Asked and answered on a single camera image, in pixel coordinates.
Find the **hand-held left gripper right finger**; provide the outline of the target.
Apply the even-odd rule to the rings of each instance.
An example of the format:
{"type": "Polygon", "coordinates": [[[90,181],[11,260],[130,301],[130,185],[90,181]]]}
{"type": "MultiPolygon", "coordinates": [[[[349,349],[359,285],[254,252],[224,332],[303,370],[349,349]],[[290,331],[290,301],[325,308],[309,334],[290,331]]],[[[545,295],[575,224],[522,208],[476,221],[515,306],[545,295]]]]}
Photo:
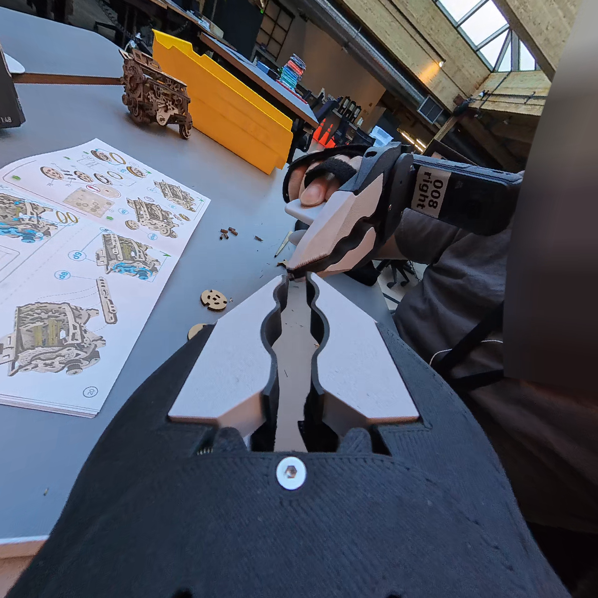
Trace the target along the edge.
{"type": "Polygon", "coordinates": [[[370,425],[414,422],[419,413],[376,321],[317,275],[312,308],[323,318],[316,369],[323,422],[337,435],[370,425]]]}

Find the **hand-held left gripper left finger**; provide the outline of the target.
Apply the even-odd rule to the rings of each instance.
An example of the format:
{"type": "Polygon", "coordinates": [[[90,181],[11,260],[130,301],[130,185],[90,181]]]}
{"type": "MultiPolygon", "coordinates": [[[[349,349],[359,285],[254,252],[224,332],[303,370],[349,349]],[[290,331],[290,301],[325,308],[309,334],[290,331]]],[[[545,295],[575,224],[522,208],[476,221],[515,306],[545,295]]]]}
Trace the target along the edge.
{"type": "Polygon", "coordinates": [[[282,332],[287,276],[276,276],[219,318],[168,416],[232,427],[251,445],[274,445],[279,404],[273,344],[282,332]]]}

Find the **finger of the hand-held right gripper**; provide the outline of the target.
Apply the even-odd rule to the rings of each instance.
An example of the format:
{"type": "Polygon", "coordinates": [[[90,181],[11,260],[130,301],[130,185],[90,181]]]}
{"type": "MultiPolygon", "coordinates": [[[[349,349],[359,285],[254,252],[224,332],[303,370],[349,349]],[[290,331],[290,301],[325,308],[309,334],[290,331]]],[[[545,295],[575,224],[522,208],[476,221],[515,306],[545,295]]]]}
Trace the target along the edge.
{"type": "Polygon", "coordinates": [[[343,238],[332,253],[309,264],[309,272],[320,277],[348,272],[363,260],[374,248],[376,230],[359,226],[351,235],[343,238]]]}
{"type": "Polygon", "coordinates": [[[380,237],[380,219],[375,216],[375,213],[382,190],[383,175],[378,175],[359,193],[350,191],[333,193],[299,242],[288,262],[289,273],[305,275],[309,272],[309,264],[329,256],[340,240],[351,235],[359,226],[364,226],[366,230],[369,227],[375,228],[377,235],[375,248],[380,237]]]}

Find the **adjoining grey desk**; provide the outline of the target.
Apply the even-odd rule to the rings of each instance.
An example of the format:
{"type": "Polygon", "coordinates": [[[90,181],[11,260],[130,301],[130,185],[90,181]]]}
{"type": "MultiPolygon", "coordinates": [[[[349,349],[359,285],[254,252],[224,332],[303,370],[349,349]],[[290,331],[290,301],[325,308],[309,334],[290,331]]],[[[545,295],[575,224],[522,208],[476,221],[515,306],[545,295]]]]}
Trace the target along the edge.
{"type": "Polygon", "coordinates": [[[1,45],[26,72],[121,77],[118,47],[95,32],[1,8],[1,45]]]}

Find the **person's right hand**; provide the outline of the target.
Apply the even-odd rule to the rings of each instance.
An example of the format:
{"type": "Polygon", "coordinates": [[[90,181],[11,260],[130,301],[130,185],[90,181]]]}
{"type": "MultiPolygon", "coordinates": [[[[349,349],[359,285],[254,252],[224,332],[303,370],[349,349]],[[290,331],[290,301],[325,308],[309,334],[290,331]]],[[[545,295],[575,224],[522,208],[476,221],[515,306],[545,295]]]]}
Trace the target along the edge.
{"type": "Polygon", "coordinates": [[[362,160],[360,155],[303,156],[288,169],[283,198],[286,202],[298,198],[306,207],[320,205],[359,171],[362,160]]]}

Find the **orange traffic cones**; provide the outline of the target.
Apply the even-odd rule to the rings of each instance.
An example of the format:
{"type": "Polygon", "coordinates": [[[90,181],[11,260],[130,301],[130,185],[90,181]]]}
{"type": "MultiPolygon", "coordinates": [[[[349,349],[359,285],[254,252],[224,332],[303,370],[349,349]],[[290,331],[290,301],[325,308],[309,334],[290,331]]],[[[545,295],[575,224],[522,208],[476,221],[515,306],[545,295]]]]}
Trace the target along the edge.
{"type": "Polygon", "coordinates": [[[338,123],[339,119],[335,116],[328,116],[323,119],[313,134],[311,149],[334,148],[337,145],[334,135],[338,123]]]}

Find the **person's grey clothing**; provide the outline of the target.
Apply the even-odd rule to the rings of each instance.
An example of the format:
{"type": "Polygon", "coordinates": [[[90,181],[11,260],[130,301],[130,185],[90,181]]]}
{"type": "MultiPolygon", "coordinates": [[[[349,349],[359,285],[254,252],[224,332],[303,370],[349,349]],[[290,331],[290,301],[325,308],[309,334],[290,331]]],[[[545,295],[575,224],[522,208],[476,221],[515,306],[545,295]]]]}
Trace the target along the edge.
{"type": "Polygon", "coordinates": [[[434,365],[504,298],[506,245],[466,235],[401,252],[427,268],[385,332],[423,423],[385,432],[394,456],[451,489],[489,534],[526,523],[597,535],[597,402],[579,392],[498,381],[462,401],[434,365]]]}

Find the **stack of colourful items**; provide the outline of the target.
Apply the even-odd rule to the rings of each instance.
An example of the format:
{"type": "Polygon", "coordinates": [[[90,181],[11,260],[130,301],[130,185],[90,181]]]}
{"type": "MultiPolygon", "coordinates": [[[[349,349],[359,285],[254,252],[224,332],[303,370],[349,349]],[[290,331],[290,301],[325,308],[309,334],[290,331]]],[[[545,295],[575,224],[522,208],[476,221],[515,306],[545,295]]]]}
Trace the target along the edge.
{"type": "Polygon", "coordinates": [[[298,82],[303,77],[306,64],[296,54],[291,55],[288,62],[280,70],[278,81],[290,91],[296,92],[298,82]]]}

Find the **background work table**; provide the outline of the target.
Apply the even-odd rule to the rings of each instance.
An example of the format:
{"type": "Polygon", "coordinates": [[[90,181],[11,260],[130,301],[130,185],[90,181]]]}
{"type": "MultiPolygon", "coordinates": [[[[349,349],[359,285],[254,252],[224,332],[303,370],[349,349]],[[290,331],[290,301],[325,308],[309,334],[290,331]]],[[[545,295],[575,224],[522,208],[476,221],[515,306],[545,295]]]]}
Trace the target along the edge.
{"type": "Polygon", "coordinates": [[[199,39],[214,55],[219,64],[257,92],[266,101],[292,119],[299,118],[312,129],[319,125],[310,106],[301,98],[293,95],[287,88],[270,78],[254,64],[248,62],[238,52],[231,50],[224,43],[202,32],[199,39]]]}

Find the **roof skylight window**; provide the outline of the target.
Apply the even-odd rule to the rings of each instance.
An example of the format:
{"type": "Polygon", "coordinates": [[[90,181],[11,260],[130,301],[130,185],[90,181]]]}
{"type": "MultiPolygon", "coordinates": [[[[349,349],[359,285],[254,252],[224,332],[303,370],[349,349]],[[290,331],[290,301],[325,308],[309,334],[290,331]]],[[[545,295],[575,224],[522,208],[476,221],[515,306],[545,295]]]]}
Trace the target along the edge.
{"type": "Polygon", "coordinates": [[[493,1],[435,1],[491,71],[538,71],[540,66],[493,1]]]}

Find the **dark shelving unit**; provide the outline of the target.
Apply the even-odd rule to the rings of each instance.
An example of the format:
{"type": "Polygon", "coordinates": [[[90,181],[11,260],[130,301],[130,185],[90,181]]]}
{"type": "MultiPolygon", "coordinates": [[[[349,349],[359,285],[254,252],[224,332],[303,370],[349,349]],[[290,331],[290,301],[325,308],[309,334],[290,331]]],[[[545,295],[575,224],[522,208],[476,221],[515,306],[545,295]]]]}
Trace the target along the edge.
{"type": "Polygon", "coordinates": [[[257,47],[278,59],[293,19],[294,14],[280,2],[267,1],[257,35],[257,47]]]}

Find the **printed instruction booklet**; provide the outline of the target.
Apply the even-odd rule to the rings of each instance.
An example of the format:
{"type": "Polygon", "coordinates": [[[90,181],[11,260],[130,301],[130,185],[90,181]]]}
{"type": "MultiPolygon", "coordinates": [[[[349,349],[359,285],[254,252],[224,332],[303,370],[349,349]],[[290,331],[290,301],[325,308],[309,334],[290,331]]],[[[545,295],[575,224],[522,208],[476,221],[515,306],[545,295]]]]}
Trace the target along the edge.
{"type": "Polygon", "coordinates": [[[210,199],[93,139],[1,169],[1,404],[94,417],[210,199]]]}

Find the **wooden mechanical model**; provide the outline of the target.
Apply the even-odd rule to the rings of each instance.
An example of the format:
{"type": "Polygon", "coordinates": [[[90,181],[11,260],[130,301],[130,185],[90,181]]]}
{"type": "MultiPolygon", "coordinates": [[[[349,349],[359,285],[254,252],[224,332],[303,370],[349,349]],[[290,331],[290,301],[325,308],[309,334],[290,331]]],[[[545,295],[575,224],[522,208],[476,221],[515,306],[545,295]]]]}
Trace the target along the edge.
{"type": "Polygon", "coordinates": [[[157,61],[138,49],[119,52],[124,59],[122,101],[132,119],[139,124],[177,124],[181,137],[188,139],[192,117],[187,85],[164,73],[157,61]]]}

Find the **black model kit box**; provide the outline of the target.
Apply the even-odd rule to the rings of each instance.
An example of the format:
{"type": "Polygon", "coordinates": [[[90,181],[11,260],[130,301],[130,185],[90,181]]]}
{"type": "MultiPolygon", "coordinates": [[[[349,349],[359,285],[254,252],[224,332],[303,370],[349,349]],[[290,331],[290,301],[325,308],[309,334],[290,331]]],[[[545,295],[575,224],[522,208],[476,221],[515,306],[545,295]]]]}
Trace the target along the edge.
{"type": "Polygon", "coordinates": [[[26,118],[12,80],[9,64],[1,48],[1,129],[17,128],[24,122],[26,118]]]}

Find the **wall air vent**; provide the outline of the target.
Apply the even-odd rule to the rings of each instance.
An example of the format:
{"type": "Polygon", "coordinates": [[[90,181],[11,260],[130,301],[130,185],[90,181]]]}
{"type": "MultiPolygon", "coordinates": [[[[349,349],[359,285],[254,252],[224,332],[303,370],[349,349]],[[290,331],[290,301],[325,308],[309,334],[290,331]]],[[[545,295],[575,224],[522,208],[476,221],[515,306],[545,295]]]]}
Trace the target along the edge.
{"type": "Polygon", "coordinates": [[[417,112],[430,124],[436,123],[443,111],[443,107],[432,96],[427,96],[417,109],[417,112]]]}

